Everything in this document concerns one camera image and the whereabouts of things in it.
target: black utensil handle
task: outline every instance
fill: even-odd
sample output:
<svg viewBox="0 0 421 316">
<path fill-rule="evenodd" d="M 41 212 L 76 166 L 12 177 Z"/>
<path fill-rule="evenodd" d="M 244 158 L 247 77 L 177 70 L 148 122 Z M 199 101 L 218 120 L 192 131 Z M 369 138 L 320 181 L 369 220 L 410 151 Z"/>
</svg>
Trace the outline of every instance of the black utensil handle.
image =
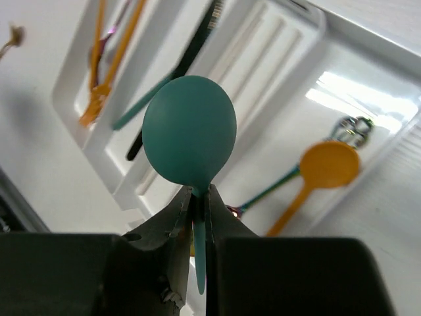
<svg viewBox="0 0 421 316">
<path fill-rule="evenodd" d="M 126 159 L 129 161 L 133 161 L 136 158 L 142 146 L 143 146 L 142 129 L 140 129 L 139 134 L 136 136 L 136 139 L 134 140 L 129 151 L 127 152 Z"/>
</svg>

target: utensil organizer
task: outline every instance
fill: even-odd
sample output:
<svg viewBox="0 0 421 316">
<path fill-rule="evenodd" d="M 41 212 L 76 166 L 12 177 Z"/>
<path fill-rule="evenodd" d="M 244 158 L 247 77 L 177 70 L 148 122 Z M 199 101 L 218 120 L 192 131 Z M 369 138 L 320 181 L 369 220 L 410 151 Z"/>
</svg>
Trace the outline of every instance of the utensil organizer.
<svg viewBox="0 0 421 316">
<path fill-rule="evenodd" d="M 78 118 L 87 105 L 87 52 L 97 10 L 97 2 L 90 1 L 53 90 L 54 109 L 122 211 L 138 210 L 128 230 L 162 209 L 179 186 L 156 174 L 144 150 L 133 162 L 125 159 L 144 111 L 119 132 L 111 124 L 174 67 L 207 3 L 148 1 L 112 93 L 96 123 L 85 129 Z M 115 1 L 108 8 L 108 26 L 114 7 L 122 4 Z M 416 122 L 420 109 L 419 56 L 299 0 L 227 0 L 217 29 L 188 74 L 219 83 L 234 103 L 237 142 L 214 179 L 228 205 L 240 205 L 276 181 L 341 117 L 374 121 L 370 141 L 359 151 L 358 179 L 346 188 L 315 192 L 285 235 L 306 235 L 330 214 Z M 243 222 L 264 234 L 300 185 L 294 180 L 276 190 Z M 189 304 L 199 313 L 204 298 L 190 283 Z"/>
</svg>

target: orange spoon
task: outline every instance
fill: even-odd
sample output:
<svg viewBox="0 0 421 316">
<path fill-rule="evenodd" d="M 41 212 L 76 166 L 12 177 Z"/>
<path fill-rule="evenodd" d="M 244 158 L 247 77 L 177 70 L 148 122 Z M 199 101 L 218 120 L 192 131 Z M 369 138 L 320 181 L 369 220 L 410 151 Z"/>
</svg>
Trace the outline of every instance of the orange spoon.
<svg viewBox="0 0 421 316">
<path fill-rule="evenodd" d="M 357 177 L 359 167 L 357 152 L 346 143 L 330 140 L 312 146 L 300 162 L 303 188 L 267 236 L 277 236 L 313 190 L 346 186 Z"/>
</svg>

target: teal spoon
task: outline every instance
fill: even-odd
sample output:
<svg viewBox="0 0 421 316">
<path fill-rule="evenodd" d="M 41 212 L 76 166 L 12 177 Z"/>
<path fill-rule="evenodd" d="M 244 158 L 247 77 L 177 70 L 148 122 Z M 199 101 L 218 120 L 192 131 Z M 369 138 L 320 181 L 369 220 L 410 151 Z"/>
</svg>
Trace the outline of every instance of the teal spoon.
<svg viewBox="0 0 421 316">
<path fill-rule="evenodd" d="M 152 167 L 167 180 L 191 186 L 200 203 L 234 148 L 237 122 L 225 91 L 212 80 L 184 76 L 163 86 L 143 119 L 143 145 Z M 193 216 L 199 293 L 205 291 L 205 214 Z"/>
</svg>

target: table surface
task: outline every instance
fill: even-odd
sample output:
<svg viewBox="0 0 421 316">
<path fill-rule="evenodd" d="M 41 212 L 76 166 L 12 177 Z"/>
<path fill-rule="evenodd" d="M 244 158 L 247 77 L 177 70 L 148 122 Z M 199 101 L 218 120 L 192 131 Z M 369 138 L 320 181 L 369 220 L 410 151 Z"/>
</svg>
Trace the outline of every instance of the table surface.
<svg viewBox="0 0 421 316">
<path fill-rule="evenodd" d="M 25 25 L 28 37 L 0 62 L 0 164 L 51 230 L 123 232 L 134 215 L 118 208 L 51 104 L 51 91 L 87 1 L 1 1 L 0 43 L 9 38 L 8 21 Z M 421 54 L 419 0 L 311 2 Z M 410 273 L 421 280 L 421 270 L 399 275 L 391 272 L 399 270 L 394 265 L 385 269 L 392 296 L 402 290 L 393 302 L 399 314 L 419 315 L 421 303 L 416 293 L 410 294 L 420 293 L 420 286 L 412 282 L 406 287 L 404 280 L 410 281 Z"/>
</svg>

